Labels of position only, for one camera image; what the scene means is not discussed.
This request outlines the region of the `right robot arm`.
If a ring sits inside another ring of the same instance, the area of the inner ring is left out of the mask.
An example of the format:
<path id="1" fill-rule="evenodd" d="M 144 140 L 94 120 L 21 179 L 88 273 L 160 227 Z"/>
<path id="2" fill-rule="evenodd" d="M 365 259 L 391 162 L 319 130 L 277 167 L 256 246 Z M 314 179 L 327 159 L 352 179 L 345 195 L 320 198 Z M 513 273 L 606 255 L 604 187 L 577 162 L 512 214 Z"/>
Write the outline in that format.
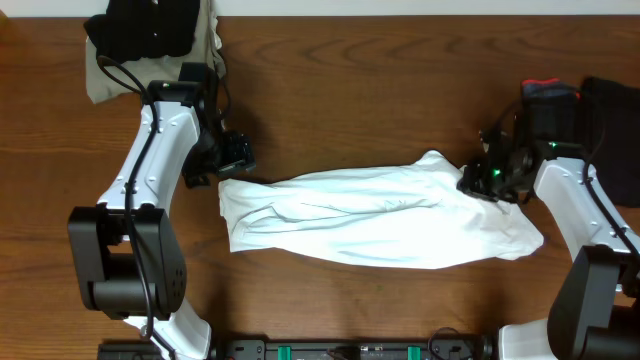
<path id="1" fill-rule="evenodd" d="M 615 297 L 639 297 L 639 237 L 602 189 L 590 150 L 502 131 L 480 139 L 485 154 L 465 167 L 459 190 L 492 202 L 535 195 L 573 261 L 546 318 L 500 329 L 497 358 L 638 358 L 639 306 L 618 306 Z"/>

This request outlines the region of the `white t-shirt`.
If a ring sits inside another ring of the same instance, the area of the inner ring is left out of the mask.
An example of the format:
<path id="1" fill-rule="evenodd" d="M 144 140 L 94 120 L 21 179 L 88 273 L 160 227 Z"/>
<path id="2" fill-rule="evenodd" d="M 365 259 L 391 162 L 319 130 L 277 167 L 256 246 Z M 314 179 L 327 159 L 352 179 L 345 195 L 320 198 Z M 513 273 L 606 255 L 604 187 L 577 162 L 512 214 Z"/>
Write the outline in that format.
<path id="1" fill-rule="evenodd" d="M 465 195 L 461 177 L 431 150 L 409 165 L 230 179 L 218 185 L 220 213 L 233 252 L 274 248 L 349 265 L 440 269 L 542 246 L 517 205 Z"/>

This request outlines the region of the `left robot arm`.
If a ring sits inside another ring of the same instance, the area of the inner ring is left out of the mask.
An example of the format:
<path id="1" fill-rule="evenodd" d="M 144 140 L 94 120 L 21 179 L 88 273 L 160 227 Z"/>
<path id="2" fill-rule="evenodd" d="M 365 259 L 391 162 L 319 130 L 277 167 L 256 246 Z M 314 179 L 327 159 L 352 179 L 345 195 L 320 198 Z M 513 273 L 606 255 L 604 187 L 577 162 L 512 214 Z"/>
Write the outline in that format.
<path id="1" fill-rule="evenodd" d="M 68 235 L 84 306 L 140 332 L 109 340 L 100 359 L 219 359 L 222 354 L 185 298 L 187 269 L 170 222 L 178 182 L 207 186 L 255 166 L 247 136 L 224 126 L 220 78 L 205 63 L 182 65 L 175 81 L 125 88 L 139 95 L 140 127 L 111 186 L 94 206 L 74 208 Z"/>

